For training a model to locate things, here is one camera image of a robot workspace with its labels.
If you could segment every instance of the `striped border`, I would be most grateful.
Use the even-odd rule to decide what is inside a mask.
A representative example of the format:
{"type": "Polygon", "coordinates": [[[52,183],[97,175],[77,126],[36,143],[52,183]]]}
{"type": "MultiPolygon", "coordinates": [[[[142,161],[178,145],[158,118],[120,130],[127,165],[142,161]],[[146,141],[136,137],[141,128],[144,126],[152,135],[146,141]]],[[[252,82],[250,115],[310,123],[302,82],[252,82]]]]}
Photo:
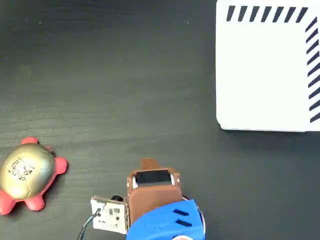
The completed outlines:
{"type": "MultiPolygon", "coordinates": [[[[309,43],[311,40],[313,40],[316,36],[318,36],[319,34],[319,30],[318,28],[315,28],[315,30],[313,32],[309,32],[310,29],[318,22],[318,18],[315,17],[312,22],[306,27],[305,32],[307,33],[307,39],[305,41],[305,43],[309,43]]],[[[314,50],[316,47],[319,46],[319,38],[317,38],[316,40],[314,40],[314,43],[311,45],[311,47],[309,47],[309,49],[306,51],[306,55],[309,58],[308,62],[306,63],[308,66],[313,63],[314,61],[318,61],[317,65],[315,65],[312,69],[310,69],[310,71],[308,72],[307,76],[308,78],[312,78],[312,81],[308,84],[308,88],[311,88],[313,85],[315,85],[316,83],[318,83],[320,81],[320,74],[313,78],[313,74],[320,69],[320,52],[317,51],[314,55],[310,55],[310,52],[312,50],[314,50]]],[[[320,87],[318,87],[316,90],[314,90],[310,95],[309,95],[309,100],[312,99],[313,97],[317,96],[320,93],[320,87]]],[[[318,108],[320,106],[320,99],[318,101],[316,101],[313,105],[311,105],[309,107],[309,111],[311,112],[312,110],[318,108]]],[[[316,115],[314,115],[313,117],[311,117],[310,119],[310,123],[313,123],[314,121],[320,119],[320,112],[317,113],[316,115]]]]}
{"type": "MultiPolygon", "coordinates": [[[[276,11],[275,11],[273,19],[272,19],[273,23],[277,23],[278,22],[279,17],[283,13],[283,10],[284,10],[285,7],[284,6],[277,6],[275,8],[276,8],[276,11]]],[[[234,6],[234,5],[230,5],[229,6],[228,13],[227,13],[227,16],[226,16],[226,21],[227,22],[231,21],[233,15],[234,15],[235,9],[236,9],[236,6],[234,6]]],[[[248,6],[241,6],[240,12],[239,12],[239,16],[238,16],[238,22],[242,22],[242,20],[245,17],[245,14],[247,12],[247,9],[248,9],[248,6]]],[[[249,13],[250,14],[249,22],[252,23],[252,22],[254,22],[256,20],[256,16],[257,16],[257,13],[258,13],[259,9],[260,9],[260,6],[254,6],[253,7],[252,12],[249,13]]],[[[261,23],[266,22],[271,9],[272,9],[272,6],[266,6],[264,8],[262,18],[259,19],[258,21],[260,21],[261,23]]],[[[292,6],[292,7],[289,8],[288,12],[286,13],[285,20],[284,20],[285,23],[288,23],[290,21],[292,15],[296,11],[296,9],[297,8],[295,6],[292,6]]],[[[297,23],[297,24],[300,23],[301,20],[303,19],[303,17],[305,16],[307,11],[308,11],[308,7],[302,7],[300,9],[300,12],[299,12],[299,15],[298,15],[297,19],[295,20],[295,23],[297,23]]]]}

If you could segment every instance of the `sticker on turtle shell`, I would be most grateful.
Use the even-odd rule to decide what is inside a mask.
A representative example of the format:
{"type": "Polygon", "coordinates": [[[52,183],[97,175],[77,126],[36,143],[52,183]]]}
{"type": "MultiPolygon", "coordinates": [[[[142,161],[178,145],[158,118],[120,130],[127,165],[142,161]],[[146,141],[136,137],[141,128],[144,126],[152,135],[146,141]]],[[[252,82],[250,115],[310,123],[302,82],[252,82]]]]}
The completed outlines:
{"type": "Polygon", "coordinates": [[[18,180],[25,182],[27,176],[31,175],[34,170],[33,166],[27,164],[21,157],[17,157],[8,172],[18,180]]]}

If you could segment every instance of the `white box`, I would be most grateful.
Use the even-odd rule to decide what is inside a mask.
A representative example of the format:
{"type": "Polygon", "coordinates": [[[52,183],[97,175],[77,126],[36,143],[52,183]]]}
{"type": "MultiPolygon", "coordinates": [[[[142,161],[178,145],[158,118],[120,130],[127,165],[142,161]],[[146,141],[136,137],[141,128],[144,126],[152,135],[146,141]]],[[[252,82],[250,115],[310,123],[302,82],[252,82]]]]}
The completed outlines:
{"type": "Polygon", "coordinates": [[[221,128],[320,131],[319,22],[320,1],[217,1],[221,128]]]}

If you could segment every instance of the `gold turtle shell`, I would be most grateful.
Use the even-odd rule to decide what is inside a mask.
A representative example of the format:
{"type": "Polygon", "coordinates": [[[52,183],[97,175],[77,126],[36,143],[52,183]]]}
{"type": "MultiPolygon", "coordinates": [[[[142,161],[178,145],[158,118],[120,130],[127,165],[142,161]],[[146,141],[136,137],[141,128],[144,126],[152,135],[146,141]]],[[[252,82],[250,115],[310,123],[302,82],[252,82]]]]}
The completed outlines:
{"type": "Polygon", "coordinates": [[[54,155],[41,144],[17,147],[4,160],[0,188],[14,199],[27,199],[41,193],[55,172],[54,155]]]}

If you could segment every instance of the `black screen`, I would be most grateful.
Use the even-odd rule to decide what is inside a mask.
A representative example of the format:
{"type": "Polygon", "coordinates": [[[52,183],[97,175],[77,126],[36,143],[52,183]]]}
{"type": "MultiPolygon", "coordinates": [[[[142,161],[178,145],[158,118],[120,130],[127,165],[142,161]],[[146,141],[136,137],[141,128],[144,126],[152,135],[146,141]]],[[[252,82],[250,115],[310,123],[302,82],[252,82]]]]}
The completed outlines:
{"type": "Polygon", "coordinates": [[[135,181],[139,186],[172,184],[168,170],[137,172],[135,175],[135,181]]]}

